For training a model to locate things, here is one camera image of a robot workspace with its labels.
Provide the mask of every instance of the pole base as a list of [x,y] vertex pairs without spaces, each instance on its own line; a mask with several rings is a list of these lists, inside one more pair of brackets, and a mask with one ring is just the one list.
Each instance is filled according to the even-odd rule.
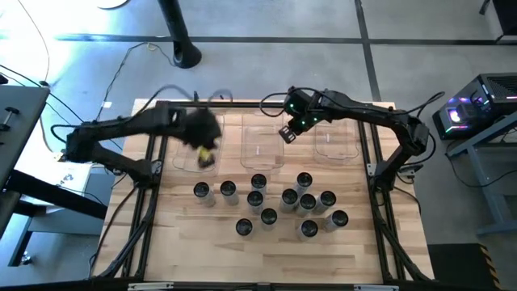
[[174,64],[182,69],[190,69],[201,61],[201,51],[192,42],[174,42]]

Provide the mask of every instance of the wooden table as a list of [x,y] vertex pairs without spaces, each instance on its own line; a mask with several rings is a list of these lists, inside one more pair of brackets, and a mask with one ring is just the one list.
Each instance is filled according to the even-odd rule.
[[[138,99],[133,112],[141,108],[145,101]],[[173,138],[169,139],[145,279],[381,283],[359,134],[353,140],[349,138],[345,141],[358,149],[358,154],[347,162],[322,162],[321,159],[314,158],[314,135],[309,132],[299,136],[291,145],[284,145],[282,167],[270,171],[254,171],[246,169],[241,161],[242,120],[243,114],[248,120],[251,118],[251,121],[256,116],[257,124],[261,124],[262,117],[254,114],[257,111],[258,109],[225,109],[224,112],[217,112],[224,116],[224,137],[221,160],[218,168],[211,173],[192,173],[174,167],[174,157],[181,145]],[[356,127],[353,120],[348,122]],[[379,128],[379,136],[383,155],[387,158],[397,147],[397,139],[389,129]],[[280,137],[264,134],[256,142],[261,144],[272,138]],[[124,155],[143,158],[147,140],[145,135],[128,137],[124,144]],[[158,138],[153,158],[158,155],[159,144]],[[267,154],[271,149],[263,146],[260,150],[261,154]],[[373,150],[370,152],[372,161],[375,161]],[[275,162],[280,164],[281,159],[277,156]],[[295,228],[304,219],[280,212],[273,231],[260,229],[259,217],[250,214],[246,203],[253,173],[261,172],[267,177],[266,206],[278,209],[281,192],[292,187],[297,174],[302,171],[313,176],[313,186],[309,192],[314,195],[319,195],[324,190],[336,193],[338,201],[332,209],[343,209],[350,218],[344,229],[329,234],[320,230],[315,238],[308,242],[299,242]],[[228,179],[237,184],[240,196],[238,206],[226,205],[218,190],[221,183]],[[193,186],[199,181],[205,181],[215,189],[217,203],[213,208],[205,208],[193,195]],[[400,181],[397,181],[397,186],[409,192],[414,191],[413,187]],[[126,179],[113,189],[105,225],[115,207],[131,188],[131,180]],[[135,199],[136,195],[123,207],[107,233],[95,266],[95,274],[108,266],[127,241]],[[410,197],[397,190],[392,191],[392,202],[401,245],[422,272],[432,278],[431,262],[417,205]],[[256,227],[251,240],[243,240],[235,232],[235,223],[241,217],[249,218]],[[325,215],[309,217],[320,222]],[[396,276],[393,253],[389,247],[387,249],[390,271]],[[133,272],[139,253],[140,245],[137,245]]]

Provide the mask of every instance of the transparent container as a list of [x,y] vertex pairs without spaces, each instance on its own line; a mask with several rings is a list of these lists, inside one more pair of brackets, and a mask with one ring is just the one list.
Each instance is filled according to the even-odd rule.
[[221,132],[223,133],[223,137],[216,139],[217,148],[212,150],[215,154],[216,162],[210,167],[206,167],[201,169],[198,166],[198,156],[200,149],[193,150],[189,145],[180,145],[178,150],[176,151],[176,155],[172,160],[172,164],[175,168],[184,170],[191,173],[209,173],[216,175],[215,169],[219,167],[219,161],[221,159],[222,146],[223,146],[223,138],[225,131],[225,117],[224,116],[216,116],[217,122],[219,122],[219,126],[221,127]]
[[318,162],[346,164],[359,155],[357,121],[322,121],[314,126],[314,158]]
[[268,171],[284,165],[284,140],[278,131],[284,115],[264,116],[260,111],[242,115],[241,164],[247,169]]

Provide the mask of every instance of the concrete floor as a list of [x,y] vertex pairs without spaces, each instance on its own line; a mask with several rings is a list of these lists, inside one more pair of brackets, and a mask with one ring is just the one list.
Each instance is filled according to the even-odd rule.
[[[363,8],[370,38],[489,40],[486,22],[477,13],[481,2],[363,0]],[[183,0],[180,3],[191,36],[361,37],[354,0]],[[95,118],[125,51],[135,43],[66,42],[53,40],[53,36],[63,33],[168,35],[154,1],[130,0],[113,11],[97,9],[88,1],[23,0],[23,4],[46,37],[51,57],[48,82],[53,93],[87,120]],[[36,80],[42,79],[46,70],[44,48],[14,0],[0,4],[2,34],[9,37],[4,40],[0,37],[0,63]],[[172,49],[171,44],[160,45],[167,53]],[[102,119],[129,114],[135,98],[150,97],[165,83],[197,90],[201,96],[218,88],[229,88],[236,98],[259,99],[295,85],[331,88],[360,101],[372,101],[361,44],[196,45],[203,52],[203,60],[189,70],[170,67],[161,54],[150,52],[145,46],[133,51],[111,90],[108,100],[113,104],[103,110]],[[383,101],[394,101],[398,108],[415,107],[437,91],[454,95],[479,73],[517,71],[515,46],[372,45],[371,49],[380,97]],[[164,93],[161,97],[177,95]],[[78,122],[56,100],[49,102],[69,122]],[[440,102],[432,104],[422,114],[434,133],[431,113],[440,106]],[[62,123],[48,108],[43,119],[47,130],[51,124]],[[48,143],[53,150],[62,147],[49,134]],[[493,256],[502,286],[517,289],[517,234],[483,238],[475,235],[477,228],[491,223],[490,214],[481,193],[455,179],[443,156],[446,146],[447,142],[438,142],[435,156],[426,162],[415,181],[427,242],[484,243]],[[462,161],[459,164],[464,178],[471,179],[469,164]],[[508,181],[504,182],[505,187],[510,188],[513,185],[507,184]],[[0,276],[0,285],[86,276],[89,255],[83,254],[93,254],[98,238],[38,234],[28,247],[38,256],[38,263],[15,271],[6,268],[18,239],[16,229],[22,225],[22,217],[14,218],[9,235],[0,242],[0,272],[23,274],[18,277],[22,279]]]

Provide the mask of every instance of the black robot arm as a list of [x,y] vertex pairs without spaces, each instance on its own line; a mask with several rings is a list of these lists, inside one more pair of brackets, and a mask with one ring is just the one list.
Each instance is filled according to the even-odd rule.
[[170,102],[158,102],[155,108],[145,109],[135,116],[101,122],[85,122],[66,137],[63,160],[96,162],[107,169],[127,172],[138,187],[148,188],[156,176],[151,161],[132,160],[103,148],[99,141],[135,134],[175,137],[194,149],[216,147],[214,140],[221,136],[216,117],[208,108],[188,113]]
[[311,96],[303,89],[292,87],[284,101],[285,112],[292,116],[288,125],[280,130],[287,143],[323,120],[331,123],[350,118],[390,128],[400,145],[387,161],[376,166],[373,176],[375,185],[385,190],[393,190],[397,171],[409,158],[426,151],[429,128],[408,112],[357,102],[337,91],[314,91]]

